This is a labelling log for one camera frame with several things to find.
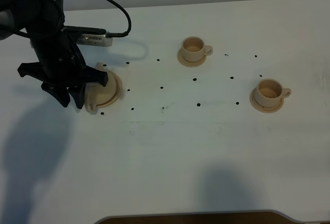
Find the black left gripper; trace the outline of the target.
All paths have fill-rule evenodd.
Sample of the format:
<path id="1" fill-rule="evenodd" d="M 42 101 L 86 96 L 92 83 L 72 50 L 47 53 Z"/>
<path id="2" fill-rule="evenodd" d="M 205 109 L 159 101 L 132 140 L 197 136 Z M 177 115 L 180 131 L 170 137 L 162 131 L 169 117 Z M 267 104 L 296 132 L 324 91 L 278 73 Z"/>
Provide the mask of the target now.
<path id="1" fill-rule="evenodd" d="M 44 39 L 31 39 L 38 62 L 22 63 L 18 68 L 21 77 L 31 76 L 44 83 L 41 88 L 52 95 L 63 107 L 72 96 L 76 107 L 85 103 L 86 83 L 107 84 L 106 72 L 86 65 L 76 42 L 82 34 L 104 35 L 104 29 L 64 27 L 55 35 Z"/>

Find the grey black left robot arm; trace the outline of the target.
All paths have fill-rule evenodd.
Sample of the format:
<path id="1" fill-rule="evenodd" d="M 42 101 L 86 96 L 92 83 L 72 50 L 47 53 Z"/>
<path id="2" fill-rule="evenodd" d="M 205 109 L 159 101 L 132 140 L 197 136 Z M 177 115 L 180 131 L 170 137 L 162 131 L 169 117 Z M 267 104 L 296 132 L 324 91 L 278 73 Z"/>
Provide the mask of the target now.
<path id="1" fill-rule="evenodd" d="M 77 41 L 85 35 L 105 35 L 104 29 L 64 25 L 63 0 L 1 0 L 1 39 L 18 34 L 30 39 L 38 61 L 22 63 L 21 77 L 42 82 L 41 88 L 63 107 L 74 99 L 81 109 L 87 83 L 106 86 L 105 72 L 86 65 Z"/>

